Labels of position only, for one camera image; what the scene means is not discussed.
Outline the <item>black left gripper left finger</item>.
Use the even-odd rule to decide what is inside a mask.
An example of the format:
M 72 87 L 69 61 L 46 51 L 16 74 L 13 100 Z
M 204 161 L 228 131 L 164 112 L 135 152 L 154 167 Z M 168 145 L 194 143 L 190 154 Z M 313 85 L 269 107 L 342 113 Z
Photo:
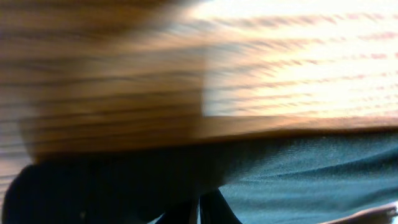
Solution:
M 197 224 L 199 200 L 180 203 L 166 211 L 155 224 Z

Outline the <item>black t-shirt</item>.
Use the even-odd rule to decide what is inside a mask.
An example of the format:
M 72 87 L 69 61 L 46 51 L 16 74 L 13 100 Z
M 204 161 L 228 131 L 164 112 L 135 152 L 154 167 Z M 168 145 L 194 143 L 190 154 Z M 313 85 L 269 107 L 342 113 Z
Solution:
M 253 139 L 26 166 L 3 223 L 156 223 L 220 190 L 242 223 L 391 223 L 397 133 Z

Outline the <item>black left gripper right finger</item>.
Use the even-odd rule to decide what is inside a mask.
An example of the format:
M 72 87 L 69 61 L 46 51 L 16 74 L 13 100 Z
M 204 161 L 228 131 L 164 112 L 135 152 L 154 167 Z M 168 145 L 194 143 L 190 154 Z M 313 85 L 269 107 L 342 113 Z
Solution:
M 202 195 L 199 204 L 201 224 L 242 224 L 218 189 Z

